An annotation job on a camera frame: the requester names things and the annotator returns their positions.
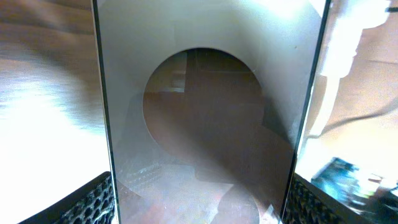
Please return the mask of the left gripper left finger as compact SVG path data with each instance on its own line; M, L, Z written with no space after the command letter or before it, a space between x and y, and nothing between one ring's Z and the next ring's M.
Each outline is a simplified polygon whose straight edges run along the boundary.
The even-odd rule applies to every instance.
M106 171L20 224L111 224L114 216L112 177Z

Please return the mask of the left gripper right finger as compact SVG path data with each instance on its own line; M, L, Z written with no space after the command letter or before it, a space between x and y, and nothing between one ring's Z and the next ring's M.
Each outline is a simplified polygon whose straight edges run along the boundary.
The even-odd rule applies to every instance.
M292 176L282 223L371 224L298 174Z

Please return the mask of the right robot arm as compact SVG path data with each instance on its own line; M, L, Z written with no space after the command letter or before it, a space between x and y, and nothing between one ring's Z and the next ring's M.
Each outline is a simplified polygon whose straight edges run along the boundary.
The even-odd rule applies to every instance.
M397 181L334 157L311 183L373 223L397 223Z

